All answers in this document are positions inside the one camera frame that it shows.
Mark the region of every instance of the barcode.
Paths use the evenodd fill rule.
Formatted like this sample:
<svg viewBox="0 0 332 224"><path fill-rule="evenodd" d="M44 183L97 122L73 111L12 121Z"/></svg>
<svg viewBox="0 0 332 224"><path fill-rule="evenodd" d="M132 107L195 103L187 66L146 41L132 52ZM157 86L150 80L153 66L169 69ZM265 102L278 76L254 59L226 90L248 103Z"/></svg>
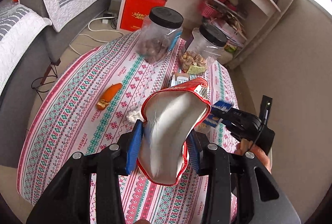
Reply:
<svg viewBox="0 0 332 224"><path fill-rule="evenodd" d="M201 96L203 96L204 98L207 98L207 97L208 97L208 89L205 88L205 87L202 87L202 88L200 89L199 94L200 94Z"/></svg>

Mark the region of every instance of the beige wall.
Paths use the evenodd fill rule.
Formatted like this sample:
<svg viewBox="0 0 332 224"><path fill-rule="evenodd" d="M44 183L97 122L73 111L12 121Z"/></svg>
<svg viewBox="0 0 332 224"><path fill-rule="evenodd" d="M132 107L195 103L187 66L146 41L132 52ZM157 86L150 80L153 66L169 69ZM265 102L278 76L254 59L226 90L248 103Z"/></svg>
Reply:
<svg viewBox="0 0 332 224"><path fill-rule="evenodd" d="M304 223L332 183L332 20L308 0L241 65L256 110L273 98L272 174Z"/></svg>

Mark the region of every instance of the metal pin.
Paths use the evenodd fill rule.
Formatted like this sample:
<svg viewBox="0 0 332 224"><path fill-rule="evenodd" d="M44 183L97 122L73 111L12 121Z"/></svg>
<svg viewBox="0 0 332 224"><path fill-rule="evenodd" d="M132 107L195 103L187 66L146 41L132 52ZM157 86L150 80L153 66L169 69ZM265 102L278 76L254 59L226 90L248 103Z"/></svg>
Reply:
<svg viewBox="0 0 332 224"><path fill-rule="evenodd" d="M81 156L82 156L82 153L81 153L81 152L75 152L75 153L73 154L73 159L80 159Z"/></svg>
<svg viewBox="0 0 332 224"><path fill-rule="evenodd" d="M253 159L255 157L255 154L253 152L248 151L248 152L246 152L246 157L248 159Z"/></svg>
<svg viewBox="0 0 332 224"><path fill-rule="evenodd" d="M217 150L218 149L218 146L216 144L212 144L212 143L208 144L207 147L210 150Z"/></svg>
<svg viewBox="0 0 332 224"><path fill-rule="evenodd" d="M118 144L111 144L110 145L110 150L112 151L117 151L120 148Z"/></svg>

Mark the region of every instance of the transparent jar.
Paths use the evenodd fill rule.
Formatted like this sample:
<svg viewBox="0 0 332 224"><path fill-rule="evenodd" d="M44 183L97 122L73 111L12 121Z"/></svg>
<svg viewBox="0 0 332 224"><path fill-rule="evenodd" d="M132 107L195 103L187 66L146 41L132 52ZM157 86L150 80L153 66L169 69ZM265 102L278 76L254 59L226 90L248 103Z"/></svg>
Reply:
<svg viewBox="0 0 332 224"><path fill-rule="evenodd" d="M180 67L188 74L202 74L221 56L226 35L217 27L204 23L194 28L187 50L180 53Z"/></svg>
<svg viewBox="0 0 332 224"><path fill-rule="evenodd" d="M174 48L182 33L183 17L167 7L154 7L143 20L137 52L148 63L160 62Z"/></svg>

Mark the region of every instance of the tablecloth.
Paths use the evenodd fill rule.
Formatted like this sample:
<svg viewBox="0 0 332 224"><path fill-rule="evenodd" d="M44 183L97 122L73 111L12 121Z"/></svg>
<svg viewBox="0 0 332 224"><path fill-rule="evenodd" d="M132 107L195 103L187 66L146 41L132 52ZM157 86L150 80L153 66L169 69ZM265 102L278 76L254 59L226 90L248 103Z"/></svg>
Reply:
<svg viewBox="0 0 332 224"><path fill-rule="evenodd" d="M161 63L151 65L135 52L138 36L139 31L133 32L79 57L43 101L24 143L17 177L19 194L33 205L74 152L99 152L131 131L133 124L126 120L127 113L167 86L172 73L180 71L177 56L184 40L179 39L173 52ZM209 82L211 103L224 100L237 107L230 76L222 65L215 62L202 77ZM122 89L104 111L98 111L100 95L116 83L122 83ZM210 142L226 151L235 150L237 141L224 125L206 134ZM96 222L95 183L93 174L92 223ZM155 224L200 223L208 177L198 177L190 165L180 182L172 187L151 183L138 168L128 177L120 176L119 184L128 224L141 218ZM235 213L236 198L232 195L230 214Z"/></svg>

